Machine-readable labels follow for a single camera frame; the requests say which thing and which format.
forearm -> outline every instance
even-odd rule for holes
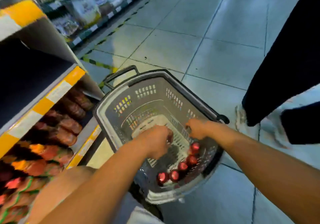
[[[271,202],[296,223],[320,220],[320,171],[226,125],[206,123],[208,136],[234,159]]]
[[[41,224],[110,223],[145,158],[135,141],[125,144]]]

tiled floor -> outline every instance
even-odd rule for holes
[[[235,106],[298,0],[150,0],[95,46],[146,1],[141,0],[117,24],[101,31],[78,56],[94,48],[88,54],[91,59],[119,69],[133,64],[141,72],[167,68],[208,105],[229,117],[234,127]],[[110,73],[84,64],[97,83]],[[115,83],[133,75],[127,73]],[[292,105],[314,102],[319,94],[320,88],[315,87],[293,98]],[[263,120],[259,139],[279,149],[270,128],[270,122]],[[283,151],[320,168],[318,145]],[[106,160],[103,154],[96,157],[96,166]],[[166,223],[292,223],[254,189],[226,153],[215,174],[187,195],[184,204],[173,202],[161,208]]]

shopping basket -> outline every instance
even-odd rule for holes
[[[136,71],[135,76],[116,87],[110,85],[110,81],[131,70]],[[189,119],[229,123],[226,116],[211,109],[167,70],[139,73],[133,65],[111,74],[104,84],[111,91],[96,106],[94,115],[114,151],[155,124],[166,125],[174,133],[168,153],[159,160],[147,159],[134,178],[148,202],[159,204],[182,198],[210,178],[223,153],[210,138],[199,141],[198,164],[181,181],[159,186],[156,176],[176,169],[187,157],[194,141],[185,129]]]

shoe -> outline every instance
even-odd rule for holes
[[[255,140],[258,140],[259,137],[259,124],[253,127],[247,125],[247,115],[246,111],[242,108],[242,105],[237,105],[235,107],[235,129],[240,133],[243,133]]]
[[[292,145],[288,140],[286,131],[282,126],[281,118],[280,118],[284,110],[285,108],[283,106],[278,107],[267,116],[267,119],[269,119],[275,127],[275,131],[274,131],[275,140],[281,145],[282,148],[291,149]]]

black pants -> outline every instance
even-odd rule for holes
[[[248,126],[320,83],[319,7],[320,0],[299,0],[291,12],[243,98]],[[285,110],[281,120],[289,141],[320,143],[319,117],[319,102]]]

